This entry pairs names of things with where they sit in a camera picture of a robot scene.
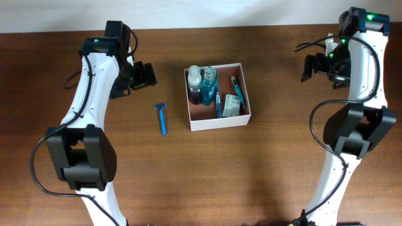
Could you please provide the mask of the blue disposable razor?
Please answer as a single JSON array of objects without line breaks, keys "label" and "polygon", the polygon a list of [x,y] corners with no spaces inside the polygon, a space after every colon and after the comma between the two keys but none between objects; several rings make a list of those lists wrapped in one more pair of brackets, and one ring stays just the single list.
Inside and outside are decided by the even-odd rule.
[{"label": "blue disposable razor", "polygon": [[165,116],[163,109],[166,108],[166,104],[156,104],[154,105],[154,108],[158,110],[159,112],[159,117],[160,117],[160,125],[161,125],[161,133],[163,136],[166,135],[166,124],[165,124]]}]

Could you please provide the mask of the clear purple soap dispenser bottle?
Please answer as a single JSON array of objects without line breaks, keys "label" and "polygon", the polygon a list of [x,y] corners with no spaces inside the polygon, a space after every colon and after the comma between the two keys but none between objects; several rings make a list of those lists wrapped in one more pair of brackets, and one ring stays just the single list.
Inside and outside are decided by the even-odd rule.
[{"label": "clear purple soap dispenser bottle", "polygon": [[192,65],[188,69],[187,84],[189,90],[189,99],[192,104],[198,105],[201,103],[201,70],[198,66]]}]

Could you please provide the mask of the teal Listerine mouthwash bottle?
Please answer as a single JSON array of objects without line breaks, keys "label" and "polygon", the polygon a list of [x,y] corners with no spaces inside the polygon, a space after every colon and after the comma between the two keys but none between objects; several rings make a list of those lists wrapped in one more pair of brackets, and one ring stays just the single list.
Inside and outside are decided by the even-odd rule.
[{"label": "teal Listerine mouthwash bottle", "polygon": [[207,67],[204,70],[204,78],[202,80],[202,103],[210,105],[215,97],[215,86],[217,83],[217,72],[214,67]]}]

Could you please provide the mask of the pink cardboard box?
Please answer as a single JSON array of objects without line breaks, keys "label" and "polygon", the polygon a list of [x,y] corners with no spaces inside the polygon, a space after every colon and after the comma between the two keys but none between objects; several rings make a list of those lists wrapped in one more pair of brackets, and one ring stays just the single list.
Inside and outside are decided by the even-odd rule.
[{"label": "pink cardboard box", "polygon": [[187,84],[188,69],[184,69],[185,86],[187,98],[188,118],[191,131],[203,131],[208,129],[220,129],[225,127],[246,126],[251,117],[251,107],[247,93],[246,81],[244,78],[241,63],[225,65],[214,65],[217,70],[217,81],[219,84],[219,94],[222,110],[224,110],[225,97],[228,94],[236,95],[231,77],[235,76],[244,96],[246,107],[241,107],[238,116],[218,118],[217,107],[213,102],[210,105],[192,104],[189,99]]}]

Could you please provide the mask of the blue white toothbrush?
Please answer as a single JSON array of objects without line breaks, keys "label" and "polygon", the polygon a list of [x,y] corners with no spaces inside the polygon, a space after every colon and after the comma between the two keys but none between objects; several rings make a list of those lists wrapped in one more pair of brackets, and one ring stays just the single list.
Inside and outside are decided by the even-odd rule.
[{"label": "blue white toothbrush", "polygon": [[217,106],[217,115],[218,118],[222,118],[222,111],[221,111],[221,102],[220,102],[220,94],[219,94],[219,89],[216,87],[215,88],[215,103]]}]

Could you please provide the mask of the Colgate toothpaste tube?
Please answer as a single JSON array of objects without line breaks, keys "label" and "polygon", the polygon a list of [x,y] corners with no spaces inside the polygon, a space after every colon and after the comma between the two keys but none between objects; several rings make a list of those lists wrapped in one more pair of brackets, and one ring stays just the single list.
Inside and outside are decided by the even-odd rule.
[{"label": "Colgate toothpaste tube", "polygon": [[232,76],[231,81],[234,86],[234,90],[235,90],[239,100],[241,101],[243,108],[246,108],[246,100],[245,100],[244,94],[242,92],[242,88],[238,82],[238,79],[235,76]]}]

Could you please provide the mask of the green white Dettol soap box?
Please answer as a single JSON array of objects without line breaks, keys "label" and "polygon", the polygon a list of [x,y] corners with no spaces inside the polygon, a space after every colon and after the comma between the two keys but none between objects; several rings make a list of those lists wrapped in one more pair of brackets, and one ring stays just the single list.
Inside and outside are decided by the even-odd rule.
[{"label": "green white Dettol soap box", "polygon": [[241,101],[238,96],[227,94],[224,101],[223,117],[236,117],[240,114]]}]

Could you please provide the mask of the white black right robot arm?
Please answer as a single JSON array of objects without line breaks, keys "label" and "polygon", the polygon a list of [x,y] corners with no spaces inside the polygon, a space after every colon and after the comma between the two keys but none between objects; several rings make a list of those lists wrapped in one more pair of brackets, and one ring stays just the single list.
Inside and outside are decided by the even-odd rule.
[{"label": "white black right robot arm", "polygon": [[333,88],[349,88],[348,98],[335,99],[343,107],[324,126],[323,138],[312,136],[325,149],[325,162],[313,198],[292,225],[337,225],[337,215],[349,180],[361,160],[396,124],[384,94],[384,52],[390,17],[351,7],[339,17],[339,32],[309,43],[322,53],[307,55],[302,81],[324,73]]}]

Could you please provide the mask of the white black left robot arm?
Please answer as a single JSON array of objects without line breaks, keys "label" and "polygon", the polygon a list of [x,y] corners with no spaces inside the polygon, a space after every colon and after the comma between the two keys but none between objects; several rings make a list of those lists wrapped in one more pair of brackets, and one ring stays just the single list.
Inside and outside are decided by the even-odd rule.
[{"label": "white black left robot arm", "polygon": [[70,197],[83,199],[94,225],[128,224],[114,192],[117,154],[104,121],[110,100],[157,84],[152,65],[134,60],[134,35],[122,21],[108,21],[103,36],[84,41],[72,104],[60,127],[48,128],[45,136],[58,179],[73,191]]}]

